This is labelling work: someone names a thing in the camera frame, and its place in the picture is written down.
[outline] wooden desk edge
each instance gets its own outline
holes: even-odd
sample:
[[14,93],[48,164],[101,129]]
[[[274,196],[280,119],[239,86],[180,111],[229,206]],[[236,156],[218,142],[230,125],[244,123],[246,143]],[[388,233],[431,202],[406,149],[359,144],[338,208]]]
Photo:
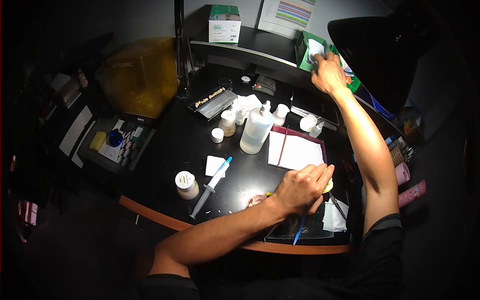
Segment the wooden desk edge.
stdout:
[[[159,212],[156,212],[146,206],[138,204],[137,202],[129,199],[125,196],[120,197],[120,205],[130,209],[131,211],[146,217],[160,225],[174,229],[176,231],[181,231],[187,229],[192,224],[185,223],[183,221],[174,219],[172,217],[166,216]],[[346,253],[351,250],[351,245],[340,245],[340,246],[302,246],[302,245],[286,245],[286,244],[277,244],[261,241],[250,241],[247,244],[241,246],[243,249],[271,252],[271,253],[281,253],[281,254],[306,254],[306,255],[317,255],[317,254],[336,254],[336,253]]]

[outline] pink cup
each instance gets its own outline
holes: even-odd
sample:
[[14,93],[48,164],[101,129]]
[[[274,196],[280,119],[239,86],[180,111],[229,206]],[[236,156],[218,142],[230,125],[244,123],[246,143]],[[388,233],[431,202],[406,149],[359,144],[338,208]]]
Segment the pink cup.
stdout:
[[395,174],[399,186],[410,180],[410,172],[405,162],[395,167]]
[[427,192],[427,182],[420,181],[419,184],[398,195],[398,206],[402,207],[415,199],[422,197]]

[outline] right hand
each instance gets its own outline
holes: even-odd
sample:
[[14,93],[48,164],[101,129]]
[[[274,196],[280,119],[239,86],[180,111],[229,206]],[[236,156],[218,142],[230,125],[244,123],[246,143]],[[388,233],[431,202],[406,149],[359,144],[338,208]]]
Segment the right hand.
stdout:
[[284,215],[313,215],[322,204],[322,193],[331,179],[334,166],[308,165],[300,171],[289,171],[269,199]]
[[312,71],[312,83],[319,90],[332,96],[336,90],[347,87],[338,55],[327,52],[325,57],[322,57],[317,53],[314,58],[317,61],[318,70]]

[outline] man's right arm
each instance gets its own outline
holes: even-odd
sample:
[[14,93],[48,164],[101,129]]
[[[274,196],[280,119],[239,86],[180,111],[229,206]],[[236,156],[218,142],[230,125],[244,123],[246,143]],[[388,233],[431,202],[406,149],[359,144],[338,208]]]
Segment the man's right arm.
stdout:
[[363,179],[367,193],[365,234],[382,217],[398,213],[395,168],[382,135],[346,87],[338,56],[328,52],[325,59],[320,54],[315,59],[318,70],[312,73],[312,82],[337,103]]

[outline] small jar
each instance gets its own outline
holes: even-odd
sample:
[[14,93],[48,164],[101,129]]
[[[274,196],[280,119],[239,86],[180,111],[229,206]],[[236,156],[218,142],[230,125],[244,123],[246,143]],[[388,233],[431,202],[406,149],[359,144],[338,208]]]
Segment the small jar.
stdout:
[[220,143],[223,141],[223,130],[220,128],[214,128],[212,130],[212,141],[214,143]]
[[218,124],[218,127],[223,130],[223,136],[229,137],[235,133],[235,119],[236,114],[231,110],[225,110],[221,114],[222,120]]
[[315,125],[317,125],[317,118],[314,115],[308,114],[300,120],[300,129],[303,131],[310,132]]
[[245,108],[240,108],[240,110],[237,112],[237,120],[235,121],[235,124],[241,126],[245,122],[245,116],[247,115],[247,111]]
[[283,126],[285,123],[285,116],[290,112],[288,106],[285,104],[279,104],[273,113],[273,124],[277,126]]
[[177,192],[182,199],[190,200],[198,195],[198,183],[195,176],[188,172],[182,171],[175,176],[175,184]]

